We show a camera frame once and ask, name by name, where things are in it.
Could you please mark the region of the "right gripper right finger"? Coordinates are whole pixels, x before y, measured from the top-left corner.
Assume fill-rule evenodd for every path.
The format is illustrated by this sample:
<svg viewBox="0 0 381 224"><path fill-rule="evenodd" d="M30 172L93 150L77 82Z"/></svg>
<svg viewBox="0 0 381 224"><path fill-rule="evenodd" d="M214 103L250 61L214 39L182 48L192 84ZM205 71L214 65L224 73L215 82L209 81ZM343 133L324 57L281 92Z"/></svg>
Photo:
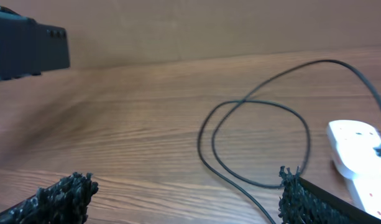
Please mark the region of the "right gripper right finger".
<svg viewBox="0 0 381 224"><path fill-rule="evenodd" d="M281 166L279 217L287 224L381 224L381 219L341 200Z"/></svg>

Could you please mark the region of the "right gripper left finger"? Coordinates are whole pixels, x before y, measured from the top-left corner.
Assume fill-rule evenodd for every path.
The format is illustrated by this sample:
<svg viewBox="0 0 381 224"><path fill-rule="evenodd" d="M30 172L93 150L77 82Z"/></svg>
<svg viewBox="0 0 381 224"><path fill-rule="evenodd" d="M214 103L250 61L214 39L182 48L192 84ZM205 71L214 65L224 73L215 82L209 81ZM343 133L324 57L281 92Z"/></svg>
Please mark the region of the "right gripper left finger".
<svg viewBox="0 0 381 224"><path fill-rule="evenodd" d="M84 224L88 205L99 190L92 173L74 172L0 213L0 224Z"/></svg>

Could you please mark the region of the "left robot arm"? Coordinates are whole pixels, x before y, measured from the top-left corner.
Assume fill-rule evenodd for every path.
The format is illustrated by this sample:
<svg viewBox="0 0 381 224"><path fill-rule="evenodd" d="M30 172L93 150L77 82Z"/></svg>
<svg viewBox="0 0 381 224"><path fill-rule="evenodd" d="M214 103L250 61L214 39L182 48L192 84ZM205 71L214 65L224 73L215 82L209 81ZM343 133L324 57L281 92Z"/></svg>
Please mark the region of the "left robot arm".
<svg viewBox="0 0 381 224"><path fill-rule="evenodd" d="M0 81L70 67L67 31L0 6Z"/></svg>

